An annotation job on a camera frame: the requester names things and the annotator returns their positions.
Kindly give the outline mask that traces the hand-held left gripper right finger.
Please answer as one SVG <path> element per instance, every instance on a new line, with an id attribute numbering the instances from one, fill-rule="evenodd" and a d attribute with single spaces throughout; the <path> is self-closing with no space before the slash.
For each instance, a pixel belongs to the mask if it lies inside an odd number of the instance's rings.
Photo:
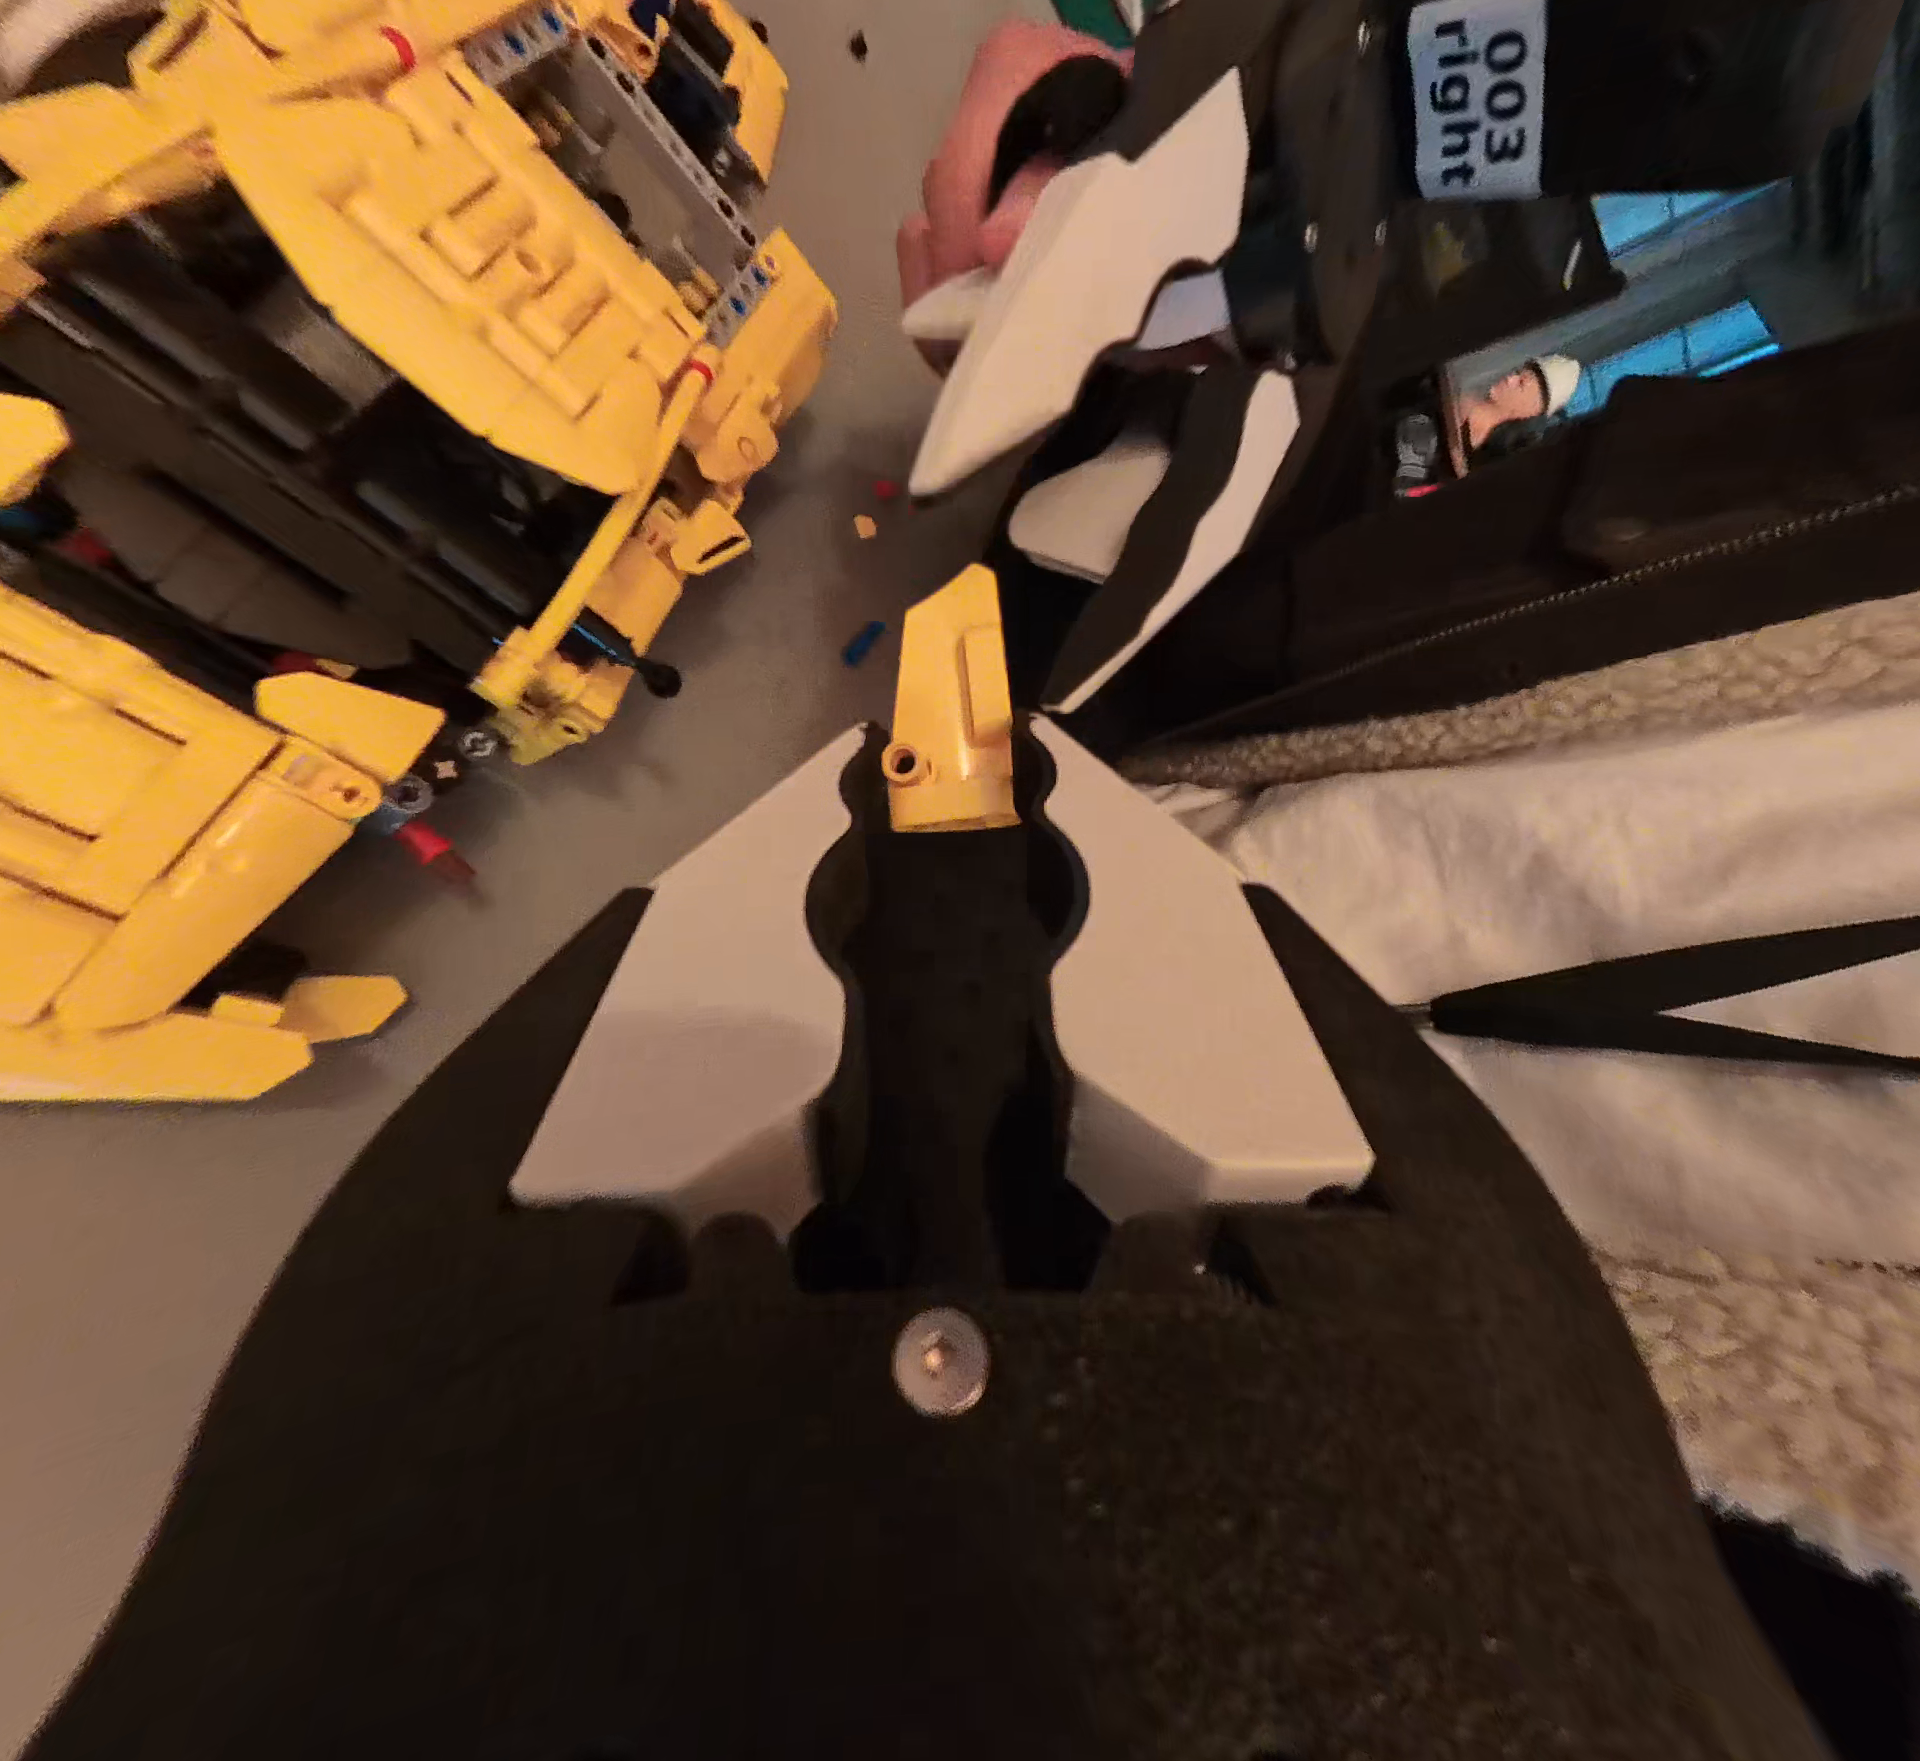
<path id="1" fill-rule="evenodd" d="M 1358 1190 L 1375 1157 L 1237 869 L 1037 718 L 1085 873 L 1052 975 L 1069 1181 L 1109 1222 Z"/>

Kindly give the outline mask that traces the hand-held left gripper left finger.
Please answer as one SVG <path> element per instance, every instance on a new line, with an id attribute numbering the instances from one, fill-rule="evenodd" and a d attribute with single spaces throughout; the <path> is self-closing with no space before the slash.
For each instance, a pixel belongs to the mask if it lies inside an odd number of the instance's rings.
<path id="1" fill-rule="evenodd" d="M 847 992 L 808 921 L 852 828 L 850 728 L 656 880 L 511 1196 L 635 1202 L 669 1218 L 806 1218 L 810 1113 L 840 1065 Z"/>

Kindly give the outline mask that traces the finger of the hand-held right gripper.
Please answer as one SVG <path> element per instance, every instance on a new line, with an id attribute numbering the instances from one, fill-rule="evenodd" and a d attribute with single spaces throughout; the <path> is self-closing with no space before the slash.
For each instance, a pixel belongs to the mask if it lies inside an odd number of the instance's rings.
<path id="1" fill-rule="evenodd" d="M 1227 254 L 1249 160 L 1242 84 L 1228 72 L 1141 155 L 1063 169 L 977 308 L 908 495 L 944 497 L 1058 425 L 1094 364 L 1140 336 L 1164 283 Z"/>
<path id="2" fill-rule="evenodd" d="M 1193 384 L 1164 479 L 1058 653 L 1043 713 L 1097 699 L 1249 548 L 1301 432 L 1293 373 L 1220 366 Z"/>

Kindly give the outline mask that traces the yellow brick door panel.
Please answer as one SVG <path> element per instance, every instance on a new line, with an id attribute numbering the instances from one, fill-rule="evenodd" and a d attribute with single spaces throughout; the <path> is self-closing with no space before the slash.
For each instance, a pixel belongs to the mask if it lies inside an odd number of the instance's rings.
<path id="1" fill-rule="evenodd" d="M 962 570 L 905 611 L 882 775 L 893 833 L 1021 824 L 1015 710 L 999 586 L 989 568 Z"/>

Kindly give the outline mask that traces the yellow brick car model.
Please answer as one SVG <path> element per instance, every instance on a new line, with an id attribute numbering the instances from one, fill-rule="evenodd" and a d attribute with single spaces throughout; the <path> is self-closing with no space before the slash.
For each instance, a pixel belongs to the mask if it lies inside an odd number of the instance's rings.
<path id="1" fill-rule="evenodd" d="M 4 97 L 2 1095 L 253 1101 L 408 1000 L 267 925 L 672 701 L 835 300 L 594 0 L 160 0 Z"/>

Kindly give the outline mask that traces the grey desk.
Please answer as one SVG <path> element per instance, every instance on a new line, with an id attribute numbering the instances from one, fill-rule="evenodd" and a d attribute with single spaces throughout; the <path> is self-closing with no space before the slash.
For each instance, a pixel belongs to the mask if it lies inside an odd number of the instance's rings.
<path id="1" fill-rule="evenodd" d="M 628 884 L 842 731 L 891 708 L 899 613 L 977 551 L 986 492 L 899 484 L 936 384 L 902 338 L 896 234 L 974 46 L 1050 0 L 733 0 L 791 95 L 766 209 L 840 308 L 829 366 L 749 492 L 750 554 L 663 629 L 683 672 L 583 748 L 474 782 L 449 833 L 470 887 L 388 839 L 273 923 L 411 1003 L 246 1105 L 4 1110 L 2 1739 L 14 1757 L 110 1621 L 203 1406 L 307 1221 L 396 1108 Z"/>

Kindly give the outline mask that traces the person's right hand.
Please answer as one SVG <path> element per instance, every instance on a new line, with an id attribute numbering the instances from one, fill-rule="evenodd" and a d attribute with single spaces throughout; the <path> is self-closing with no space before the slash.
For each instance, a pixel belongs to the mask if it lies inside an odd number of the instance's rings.
<path id="1" fill-rule="evenodd" d="M 1013 254 L 1043 190 L 1081 158 L 1091 136 L 1031 153 L 1004 190 L 990 195 L 1003 128 L 1054 70 L 1091 64 L 1130 76 L 1136 52 L 1055 21 L 1022 18 L 999 21 L 977 45 L 947 134 L 926 166 L 919 206 L 899 224 L 902 310 L 977 269 L 999 271 Z"/>

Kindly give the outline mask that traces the scattered small brick pins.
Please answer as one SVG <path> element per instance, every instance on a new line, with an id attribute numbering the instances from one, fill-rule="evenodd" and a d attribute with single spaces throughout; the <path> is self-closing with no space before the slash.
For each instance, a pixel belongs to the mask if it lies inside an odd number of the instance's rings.
<path id="1" fill-rule="evenodd" d="M 899 172 L 915 158 L 872 17 L 883 0 L 733 0 L 762 28 L 786 76 L 772 184 L 760 211 L 829 286 L 837 325 L 828 371 L 793 432 L 781 473 L 821 484 L 831 526 L 866 555 L 899 504 L 902 443 L 915 425 L 915 377 L 898 336 L 893 231 Z M 859 543 L 852 519 L 880 537 Z"/>

